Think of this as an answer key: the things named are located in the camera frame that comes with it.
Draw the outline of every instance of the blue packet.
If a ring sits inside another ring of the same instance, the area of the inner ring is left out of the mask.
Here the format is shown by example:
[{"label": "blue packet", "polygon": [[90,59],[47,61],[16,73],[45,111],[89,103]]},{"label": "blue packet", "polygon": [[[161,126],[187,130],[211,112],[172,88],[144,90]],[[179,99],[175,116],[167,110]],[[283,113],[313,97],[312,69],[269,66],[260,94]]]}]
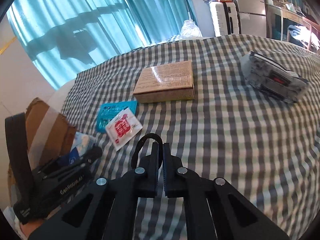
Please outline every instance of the blue packet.
[{"label": "blue packet", "polygon": [[64,167],[64,166],[73,164],[79,158],[80,157],[79,157],[78,150],[76,147],[74,147],[71,152],[59,157],[59,159],[57,160],[57,163],[60,167]]},{"label": "blue packet", "polygon": [[124,101],[118,103],[106,103],[101,105],[97,117],[96,131],[106,133],[106,125],[122,110],[130,108],[133,114],[136,113],[137,101]]}]

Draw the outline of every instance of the white suitcase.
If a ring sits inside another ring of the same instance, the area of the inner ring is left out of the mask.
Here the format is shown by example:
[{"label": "white suitcase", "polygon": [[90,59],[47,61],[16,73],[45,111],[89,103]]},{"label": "white suitcase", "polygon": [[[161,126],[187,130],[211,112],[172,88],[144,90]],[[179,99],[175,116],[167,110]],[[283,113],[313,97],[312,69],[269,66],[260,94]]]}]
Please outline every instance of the white suitcase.
[{"label": "white suitcase", "polygon": [[240,33],[236,5],[233,2],[210,2],[209,7],[216,37]]}]

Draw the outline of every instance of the cardboard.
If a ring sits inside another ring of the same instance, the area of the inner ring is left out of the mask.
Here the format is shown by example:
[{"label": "cardboard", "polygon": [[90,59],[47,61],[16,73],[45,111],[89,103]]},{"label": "cardboard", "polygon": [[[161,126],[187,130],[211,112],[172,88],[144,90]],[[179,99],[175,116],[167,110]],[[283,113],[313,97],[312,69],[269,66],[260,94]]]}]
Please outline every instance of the cardboard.
[{"label": "cardboard", "polygon": [[194,99],[191,61],[143,69],[133,95],[139,103]]},{"label": "cardboard", "polygon": [[[28,158],[33,170],[70,152],[76,128],[68,124],[62,114],[49,107],[44,101],[35,98],[26,111],[26,132],[28,141]],[[30,159],[36,153],[37,158]],[[8,187],[11,206],[19,200],[20,194],[16,187],[12,169],[9,165]]]}]

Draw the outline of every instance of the checkered bed sheet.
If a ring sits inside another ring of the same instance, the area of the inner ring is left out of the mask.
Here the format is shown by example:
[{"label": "checkered bed sheet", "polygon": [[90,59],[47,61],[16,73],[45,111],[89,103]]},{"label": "checkered bed sheet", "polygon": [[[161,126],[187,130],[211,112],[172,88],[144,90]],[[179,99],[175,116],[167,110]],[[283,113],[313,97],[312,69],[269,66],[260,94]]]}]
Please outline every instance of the checkered bed sheet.
[{"label": "checkered bed sheet", "polygon": [[[307,78],[306,96],[288,105],[248,85],[240,58],[250,50]],[[143,68],[186,60],[193,65],[195,99],[138,104],[143,129],[116,152],[108,136],[95,131],[100,105],[134,100]],[[80,73],[62,113],[102,147],[97,177],[125,174],[138,140],[155,132],[184,166],[204,178],[224,177],[293,240],[320,208],[320,57],[298,46],[229,35],[139,49]],[[145,145],[141,155],[150,150]],[[183,200],[164,197],[161,168],[158,196],[139,199],[133,239],[186,238]]]}]

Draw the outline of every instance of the curtain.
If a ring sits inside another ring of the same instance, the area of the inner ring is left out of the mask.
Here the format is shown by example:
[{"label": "curtain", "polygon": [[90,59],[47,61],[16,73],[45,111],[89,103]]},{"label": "curtain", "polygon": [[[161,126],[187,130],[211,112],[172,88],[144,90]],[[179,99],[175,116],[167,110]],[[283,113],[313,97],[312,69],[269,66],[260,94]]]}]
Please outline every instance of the curtain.
[{"label": "curtain", "polygon": [[186,0],[15,0],[7,15],[34,65],[58,89],[116,55],[179,34],[187,7]]}]

